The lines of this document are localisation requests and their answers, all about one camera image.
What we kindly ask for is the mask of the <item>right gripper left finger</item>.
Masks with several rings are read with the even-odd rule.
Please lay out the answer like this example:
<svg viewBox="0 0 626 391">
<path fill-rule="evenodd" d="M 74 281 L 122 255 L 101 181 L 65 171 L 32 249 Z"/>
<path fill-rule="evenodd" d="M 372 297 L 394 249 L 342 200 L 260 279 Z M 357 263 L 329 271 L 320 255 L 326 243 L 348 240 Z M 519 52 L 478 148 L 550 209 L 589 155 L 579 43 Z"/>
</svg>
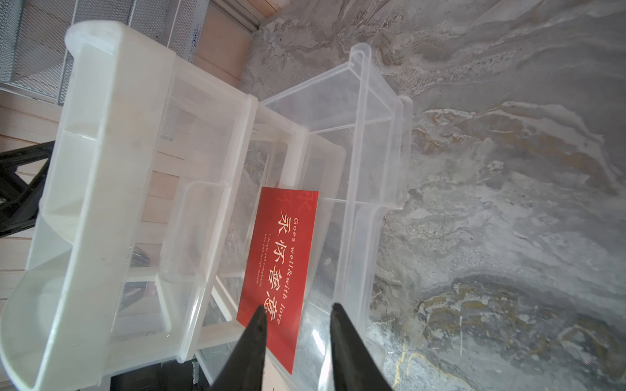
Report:
<svg viewBox="0 0 626 391">
<path fill-rule="evenodd" d="M 261 391 L 266 348 L 267 316 L 259 306 L 210 390 Z"/>
</svg>

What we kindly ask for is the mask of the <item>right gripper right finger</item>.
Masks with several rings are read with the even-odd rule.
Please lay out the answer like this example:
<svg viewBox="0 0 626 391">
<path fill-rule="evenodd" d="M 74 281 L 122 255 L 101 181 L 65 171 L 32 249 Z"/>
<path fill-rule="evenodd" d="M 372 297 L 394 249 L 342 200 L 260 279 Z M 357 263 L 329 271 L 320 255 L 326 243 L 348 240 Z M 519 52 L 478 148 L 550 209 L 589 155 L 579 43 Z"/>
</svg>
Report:
<svg viewBox="0 0 626 391">
<path fill-rule="evenodd" d="M 392 391 L 340 303 L 330 315 L 334 388 L 341 391 Z"/>
</svg>

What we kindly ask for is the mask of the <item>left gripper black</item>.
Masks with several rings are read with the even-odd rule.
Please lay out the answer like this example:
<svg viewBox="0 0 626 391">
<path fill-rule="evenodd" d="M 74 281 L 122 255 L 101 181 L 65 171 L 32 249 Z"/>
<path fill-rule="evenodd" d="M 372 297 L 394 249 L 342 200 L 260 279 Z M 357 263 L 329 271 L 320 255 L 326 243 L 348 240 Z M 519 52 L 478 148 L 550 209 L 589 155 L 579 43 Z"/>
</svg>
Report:
<svg viewBox="0 0 626 391">
<path fill-rule="evenodd" d="M 1 237 L 35 226 L 55 142 L 40 143 L 1 153 Z M 27 183 L 16 171 L 21 166 L 43 161 L 44 165 Z"/>
</svg>

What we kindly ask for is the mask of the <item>red postcard white characters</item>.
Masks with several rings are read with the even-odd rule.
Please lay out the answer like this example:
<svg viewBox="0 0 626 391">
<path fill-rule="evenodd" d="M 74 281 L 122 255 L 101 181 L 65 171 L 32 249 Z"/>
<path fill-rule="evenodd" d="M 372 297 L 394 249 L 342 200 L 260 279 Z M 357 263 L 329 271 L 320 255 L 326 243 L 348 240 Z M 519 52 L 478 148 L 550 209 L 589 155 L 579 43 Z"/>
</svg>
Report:
<svg viewBox="0 0 626 391">
<path fill-rule="evenodd" d="M 319 193 L 263 187 L 236 321 L 247 326 L 261 306 L 267 348 L 291 374 L 303 312 Z"/>
</svg>

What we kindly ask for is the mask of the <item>white plastic drawer organizer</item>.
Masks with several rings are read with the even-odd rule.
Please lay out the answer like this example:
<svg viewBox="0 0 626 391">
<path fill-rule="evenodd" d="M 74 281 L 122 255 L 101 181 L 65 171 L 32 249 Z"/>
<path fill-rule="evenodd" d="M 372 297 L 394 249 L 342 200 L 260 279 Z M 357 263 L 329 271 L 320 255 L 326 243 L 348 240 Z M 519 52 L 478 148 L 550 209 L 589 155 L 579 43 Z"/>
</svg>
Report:
<svg viewBox="0 0 626 391">
<path fill-rule="evenodd" d="M 96 49 L 73 68 L 25 272 L 1 315 L 16 389 L 85 389 L 177 360 L 157 280 L 183 164 L 163 127 L 179 60 L 126 38 L 110 68 Z M 303 126 L 258 104 L 251 142 L 284 145 L 280 185 L 298 182 Z M 225 321 L 207 326 L 204 315 L 194 354 L 241 337 L 231 298 L 218 304 Z"/>
</svg>

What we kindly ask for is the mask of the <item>clear plastic drawer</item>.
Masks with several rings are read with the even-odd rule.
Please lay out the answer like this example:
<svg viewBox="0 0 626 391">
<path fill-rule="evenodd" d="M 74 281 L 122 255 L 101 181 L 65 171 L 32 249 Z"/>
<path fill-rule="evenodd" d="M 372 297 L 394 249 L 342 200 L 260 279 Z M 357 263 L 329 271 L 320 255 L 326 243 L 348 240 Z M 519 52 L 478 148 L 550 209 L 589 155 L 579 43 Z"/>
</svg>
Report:
<svg viewBox="0 0 626 391">
<path fill-rule="evenodd" d="M 166 299 L 172 357 L 194 355 L 227 237 L 259 101 L 179 60 L 165 130 L 183 161 L 157 280 Z"/>
<path fill-rule="evenodd" d="M 299 324 L 299 390 L 332 389 L 330 311 L 368 322 L 384 215 L 406 199 L 412 101 L 394 93 L 364 43 L 347 63 L 262 102 L 308 138 L 296 188 L 320 194 Z"/>
</svg>

